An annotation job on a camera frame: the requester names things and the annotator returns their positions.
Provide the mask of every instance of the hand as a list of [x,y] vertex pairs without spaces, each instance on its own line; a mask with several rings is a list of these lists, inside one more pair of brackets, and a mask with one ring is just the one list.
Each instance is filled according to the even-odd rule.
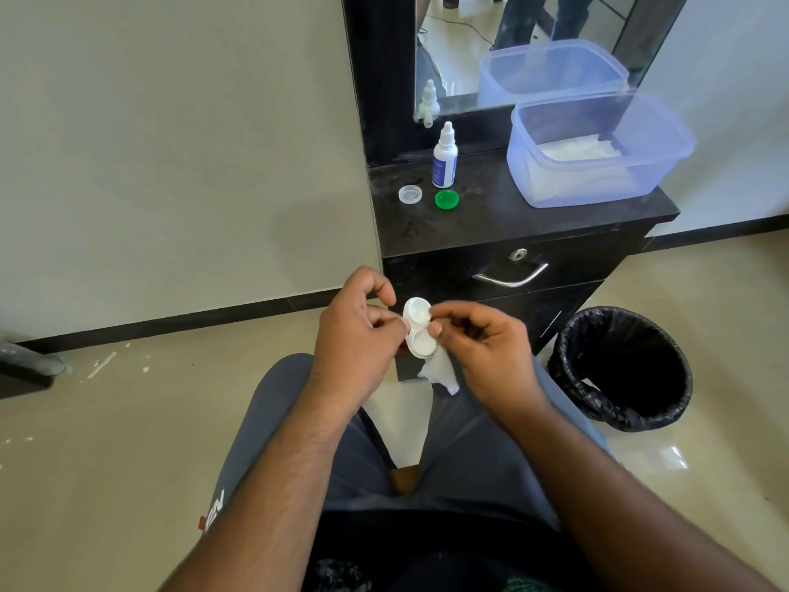
[[430,314],[428,333],[458,358],[471,391],[499,423],[513,410],[548,407],[523,322],[468,301],[439,303]]
[[367,305],[373,290],[386,306],[395,304],[391,283],[372,268],[362,266],[346,280],[321,314],[309,374],[310,393],[348,420],[381,384],[409,330],[398,314]]

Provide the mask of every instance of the cabinet top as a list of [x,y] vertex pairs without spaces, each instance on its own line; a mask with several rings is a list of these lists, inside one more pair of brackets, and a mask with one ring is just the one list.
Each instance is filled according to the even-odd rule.
[[[505,150],[461,155],[452,188],[460,203],[440,210],[431,183],[432,162],[370,169],[372,205],[382,257],[403,256],[516,238],[558,238],[670,222],[679,209],[660,188],[648,195],[569,206],[532,208],[510,176]],[[403,185],[422,188],[422,200],[400,202]]]

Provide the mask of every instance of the drawer handle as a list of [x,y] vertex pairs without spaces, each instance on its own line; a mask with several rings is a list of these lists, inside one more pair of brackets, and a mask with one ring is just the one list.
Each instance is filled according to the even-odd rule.
[[475,280],[481,280],[482,282],[489,282],[490,284],[498,285],[499,287],[507,287],[508,289],[517,289],[518,287],[523,287],[525,284],[529,284],[534,278],[537,278],[544,270],[547,268],[547,264],[541,264],[538,268],[534,270],[531,274],[529,274],[523,280],[518,280],[517,282],[507,282],[504,280],[496,280],[495,278],[491,278],[490,276],[485,276],[484,274],[475,274],[471,278]]

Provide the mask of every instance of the blue label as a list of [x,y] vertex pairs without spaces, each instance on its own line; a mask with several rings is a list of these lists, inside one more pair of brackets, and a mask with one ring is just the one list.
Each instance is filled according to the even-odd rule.
[[439,158],[433,158],[433,185],[443,187],[443,178],[446,173],[447,163],[444,160],[439,160]]

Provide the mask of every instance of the black trash can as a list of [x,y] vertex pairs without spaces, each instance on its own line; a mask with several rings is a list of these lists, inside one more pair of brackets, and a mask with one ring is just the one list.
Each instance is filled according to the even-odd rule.
[[654,322],[619,307],[590,307],[568,319],[547,371],[587,416],[624,432],[673,424],[693,390],[677,343]]

